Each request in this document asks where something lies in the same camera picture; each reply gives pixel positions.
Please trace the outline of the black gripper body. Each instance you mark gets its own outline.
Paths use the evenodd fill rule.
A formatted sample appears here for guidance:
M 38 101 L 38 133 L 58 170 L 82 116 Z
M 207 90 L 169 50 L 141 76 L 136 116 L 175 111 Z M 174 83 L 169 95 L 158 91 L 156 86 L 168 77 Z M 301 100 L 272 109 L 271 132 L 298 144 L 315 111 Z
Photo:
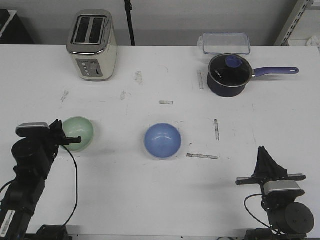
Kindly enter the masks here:
M 247 185 L 257 185 L 256 190 L 258 190 L 257 194 L 262 196 L 267 196 L 262 193 L 262 187 L 265 183 L 271 182 L 271 181 L 283 181 L 283 180 L 294 180 L 299 185 L 299 182 L 304 181 L 306 179 L 306 176 L 302 173 L 295 173 L 295 174 L 289 174 L 288 177 L 237 177 L 236 178 L 236 185 L 237 186 L 247 186 Z
M 82 138 L 67 137 L 61 120 L 56 119 L 52 124 L 49 125 L 48 133 L 45 134 L 43 145 L 45 153 L 53 160 L 57 157 L 59 147 L 81 143 Z

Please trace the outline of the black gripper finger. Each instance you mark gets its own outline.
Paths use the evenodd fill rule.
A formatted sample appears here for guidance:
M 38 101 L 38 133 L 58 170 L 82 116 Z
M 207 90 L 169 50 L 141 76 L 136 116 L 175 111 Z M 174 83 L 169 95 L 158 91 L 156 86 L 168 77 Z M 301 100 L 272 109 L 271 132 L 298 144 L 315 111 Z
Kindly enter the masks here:
M 288 177 L 287 169 L 278 165 L 264 146 L 261 147 L 263 171 L 268 177 Z
M 253 172 L 253 177 L 261 177 L 264 173 L 264 147 L 260 146 L 257 153 L 257 161 Z

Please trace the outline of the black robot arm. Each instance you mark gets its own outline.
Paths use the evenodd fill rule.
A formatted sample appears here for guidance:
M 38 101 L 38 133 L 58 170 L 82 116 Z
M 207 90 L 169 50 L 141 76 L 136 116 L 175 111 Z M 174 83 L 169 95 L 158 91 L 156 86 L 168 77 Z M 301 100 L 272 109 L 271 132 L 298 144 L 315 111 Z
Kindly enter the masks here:
M 66 224 L 43 225 L 35 234 L 27 229 L 45 189 L 59 147 L 77 144 L 81 137 L 67 137 L 60 120 L 23 123 L 15 133 L 21 137 L 11 153 L 16 161 L 15 178 L 3 186 L 0 202 L 0 238 L 2 240 L 71 240 Z
M 306 176 L 302 173 L 289 174 L 287 169 L 278 165 L 265 147 L 258 148 L 254 173 L 250 177 L 238 177 L 235 184 L 258 184 L 261 193 L 246 197 L 244 208 L 265 228 L 246 230 L 245 240 L 305 240 L 315 225 L 311 210 L 304 204 L 296 202 L 305 194 L 298 181 Z M 261 197 L 261 207 L 266 212 L 269 224 L 258 220 L 247 207 L 247 200 Z

